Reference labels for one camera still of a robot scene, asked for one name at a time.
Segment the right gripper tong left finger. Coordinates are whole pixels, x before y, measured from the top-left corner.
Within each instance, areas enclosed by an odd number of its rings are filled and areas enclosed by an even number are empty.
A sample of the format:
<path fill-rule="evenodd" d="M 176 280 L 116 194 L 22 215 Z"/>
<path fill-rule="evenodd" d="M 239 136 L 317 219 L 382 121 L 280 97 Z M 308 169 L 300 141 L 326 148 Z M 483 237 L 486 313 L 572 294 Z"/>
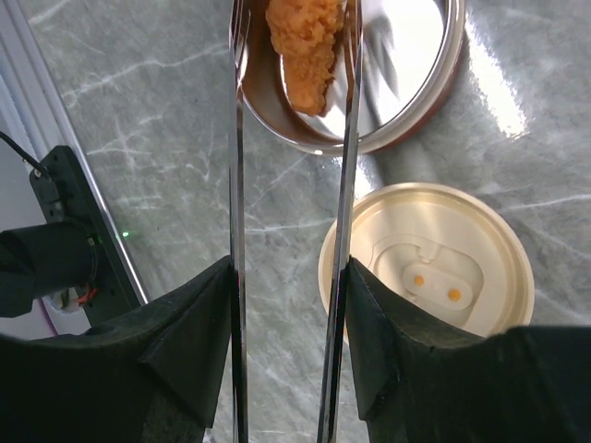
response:
<path fill-rule="evenodd" d="M 247 345 L 246 345 L 246 267 L 245 267 L 245 196 L 244 196 L 244 146 L 243 146 L 243 91 L 241 69 L 250 24 L 247 1 L 234 1 L 228 31 L 228 55 L 230 73 L 230 111 L 228 124 L 229 159 L 229 220 L 230 256 L 232 259 L 231 280 L 231 336 L 232 336 L 232 386 L 233 386 L 233 441 L 248 442 L 247 402 Z M 30 59 L 32 74 L 39 85 L 36 87 L 46 100 L 47 111 L 54 120 L 50 141 L 70 141 L 74 144 L 67 151 L 73 155 L 75 164 L 82 173 L 82 182 L 90 187 L 90 200 L 97 205 L 99 220 L 107 230 L 107 238 L 114 242 L 115 257 L 123 266 L 124 276 L 130 279 L 132 294 L 143 304 L 148 302 L 139 277 L 131 264 L 122 235 L 115 229 L 115 222 L 106 202 L 97 187 L 84 152 L 80 149 L 66 108 L 50 77 L 39 46 L 31 33 L 18 1 L 1 3 L 1 37 L 8 39 L 7 54 L 22 45 Z"/>

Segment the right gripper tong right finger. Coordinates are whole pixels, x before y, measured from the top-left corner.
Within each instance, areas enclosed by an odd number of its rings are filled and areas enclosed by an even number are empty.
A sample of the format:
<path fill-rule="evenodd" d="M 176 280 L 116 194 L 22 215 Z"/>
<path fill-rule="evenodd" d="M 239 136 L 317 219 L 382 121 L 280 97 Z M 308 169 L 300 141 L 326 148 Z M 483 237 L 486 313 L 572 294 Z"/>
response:
<path fill-rule="evenodd" d="M 391 291 L 350 250 L 359 136 L 345 114 L 318 441 L 337 438 L 342 350 L 373 442 L 586 442 L 590 329 L 515 326 L 482 337 Z"/>

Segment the orange fried chicken piece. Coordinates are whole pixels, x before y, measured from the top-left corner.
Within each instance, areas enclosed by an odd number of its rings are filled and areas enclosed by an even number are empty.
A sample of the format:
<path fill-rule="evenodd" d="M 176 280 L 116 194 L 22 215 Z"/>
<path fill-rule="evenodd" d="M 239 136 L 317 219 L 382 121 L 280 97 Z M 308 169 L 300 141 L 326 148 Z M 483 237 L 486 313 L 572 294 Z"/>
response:
<path fill-rule="evenodd" d="M 310 116 L 321 114 L 332 80 L 336 34 L 344 25 L 344 3 L 270 1 L 265 18 L 273 49 L 283 59 L 284 82 L 292 108 Z"/>

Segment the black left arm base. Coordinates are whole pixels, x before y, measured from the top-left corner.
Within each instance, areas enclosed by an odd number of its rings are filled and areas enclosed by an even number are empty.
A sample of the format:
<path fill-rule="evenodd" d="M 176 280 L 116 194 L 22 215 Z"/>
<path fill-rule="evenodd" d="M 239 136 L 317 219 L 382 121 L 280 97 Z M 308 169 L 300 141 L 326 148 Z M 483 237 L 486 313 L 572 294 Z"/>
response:
<path fill-rule="evenodd" d="M 42 243 L 56 248 L 49 258 L 49 282 L 70 285 L 57 292 L 57 305 L 82 309 L 92 326 L 138 308 L 115 238 L 75 152 L 57 146 L 41 165 L 49 175 L 31 174 L 30 184 L 46 220 Z"/>

